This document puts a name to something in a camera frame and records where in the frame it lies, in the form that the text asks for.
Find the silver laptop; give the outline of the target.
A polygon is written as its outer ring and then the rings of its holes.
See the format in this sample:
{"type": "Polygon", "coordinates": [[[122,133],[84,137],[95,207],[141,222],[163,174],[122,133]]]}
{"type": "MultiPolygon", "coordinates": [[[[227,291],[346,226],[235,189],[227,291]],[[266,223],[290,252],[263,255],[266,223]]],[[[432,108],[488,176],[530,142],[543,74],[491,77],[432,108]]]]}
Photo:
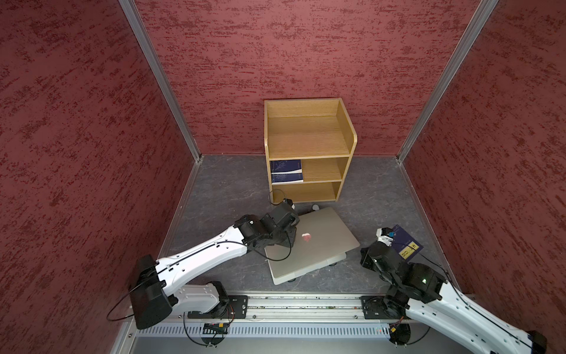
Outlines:
{"type": "Polygon", "coordinates": [[[360,243],[333,208],[299,217],[292,248],[267,246],[265,253],[276,286],[346,258],[360,243]]]}

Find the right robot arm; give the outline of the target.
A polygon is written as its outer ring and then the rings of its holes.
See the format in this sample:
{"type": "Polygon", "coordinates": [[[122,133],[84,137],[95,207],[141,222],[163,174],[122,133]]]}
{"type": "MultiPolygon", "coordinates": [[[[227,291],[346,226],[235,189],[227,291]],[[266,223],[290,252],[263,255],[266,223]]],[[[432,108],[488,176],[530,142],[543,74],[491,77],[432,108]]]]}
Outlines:
{"type": "Polygon", "coordinates": [[[379,240],[361,249],[362,267],[388,283],[381,296],[362,301],[365,318],[394,320],[390,340],[410,345],[412,319],[454,340],[472,353],[545,353],[547,339],[536,330],[524,331],[496,317],[461,293],[451,281],[427,264],[405,260],[379,240]]]}

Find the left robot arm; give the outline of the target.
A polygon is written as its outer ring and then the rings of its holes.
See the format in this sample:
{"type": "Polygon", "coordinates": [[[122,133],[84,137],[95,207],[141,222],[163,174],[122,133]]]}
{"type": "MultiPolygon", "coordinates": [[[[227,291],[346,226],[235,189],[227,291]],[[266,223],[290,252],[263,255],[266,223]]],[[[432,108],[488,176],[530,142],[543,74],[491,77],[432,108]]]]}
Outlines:
{"type": "Polygon", "coordinates": [[[153,327],[172,314],[224,314],[228,294],[221,283],[191,286],[189,282],[234,258],[260,254],[268,246],[292,249],[298,223],[293,201],[285,199],[262,218],[243,215],[219,235],[187,251],[158,260],[151,255],[138,259],[128,286],[137,329],[153,327]]]}

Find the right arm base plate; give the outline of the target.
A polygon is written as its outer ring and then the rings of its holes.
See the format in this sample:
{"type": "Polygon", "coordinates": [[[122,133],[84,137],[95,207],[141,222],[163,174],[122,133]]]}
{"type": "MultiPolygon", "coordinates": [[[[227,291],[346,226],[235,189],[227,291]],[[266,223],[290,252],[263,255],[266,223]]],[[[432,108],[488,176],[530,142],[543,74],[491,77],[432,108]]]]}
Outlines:
{"type": "Polygon", "coordinates": [[[406,303],[392,296],[362,296],[360,300],[365,319],[400,320],[405,316],[406,303]]]}

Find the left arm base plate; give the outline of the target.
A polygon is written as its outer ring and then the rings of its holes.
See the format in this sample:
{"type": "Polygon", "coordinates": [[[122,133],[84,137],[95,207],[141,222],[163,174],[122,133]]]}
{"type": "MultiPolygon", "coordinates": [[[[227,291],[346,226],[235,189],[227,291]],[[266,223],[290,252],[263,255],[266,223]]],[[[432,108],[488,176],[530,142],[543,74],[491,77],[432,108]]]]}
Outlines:
{"type": "Polygon", "coordinates": [[[244,319],[246,318],[249,305],[249,297],[246,295],[229,295],[228,299],[220,302],[209,312],[189,312],[188,319],[244,319]]]}

